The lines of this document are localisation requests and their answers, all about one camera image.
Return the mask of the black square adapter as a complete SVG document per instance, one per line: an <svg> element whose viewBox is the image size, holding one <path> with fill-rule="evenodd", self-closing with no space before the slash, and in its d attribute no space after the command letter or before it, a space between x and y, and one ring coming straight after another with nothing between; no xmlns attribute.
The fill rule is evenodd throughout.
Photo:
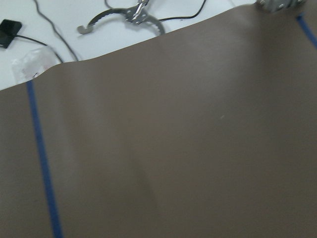
<svg viewBox="0 0 317 238"><path fill-rule="evenodd" d="M21 22L4 19L0 24L0 47L7 49L21 28Z"/></svg>

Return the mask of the metal locking clamp pliers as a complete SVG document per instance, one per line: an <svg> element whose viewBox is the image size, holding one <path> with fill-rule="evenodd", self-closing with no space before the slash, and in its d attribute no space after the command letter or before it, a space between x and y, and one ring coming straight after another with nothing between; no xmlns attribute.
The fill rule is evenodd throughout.
<svg viewBox="0 0 317 238"><path fill-rule="evenodd" d="M137 4L135 6L129 7L129 8L111 8L108 10L105 10L95 17L93 17L87 26L78 26L77 32L81 35L89 34L93 31L94 25L97 24L98 21L100 21L102 18L111 15L111 14L119 14L124 16L125 20L127 22L139 25L143 22L149 22L153 24L159 33L159 35L165 34L165 28L162 25L162 23L155 18L154 16L148 14L145 7L148 4L148 0L139 0L137 1Z"/></svg>

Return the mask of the clear tape patch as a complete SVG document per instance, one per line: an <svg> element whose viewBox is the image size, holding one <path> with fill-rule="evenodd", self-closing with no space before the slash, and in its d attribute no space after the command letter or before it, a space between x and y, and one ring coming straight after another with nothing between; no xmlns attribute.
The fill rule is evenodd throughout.
<svg viewBox="0 0 317 238"><path fill-rule="evenodd" d="M50 47L41 47L29 51L20 59L14 59L11 69L15 83L21 84L36 78L59 63L60 60Z"/></svg>

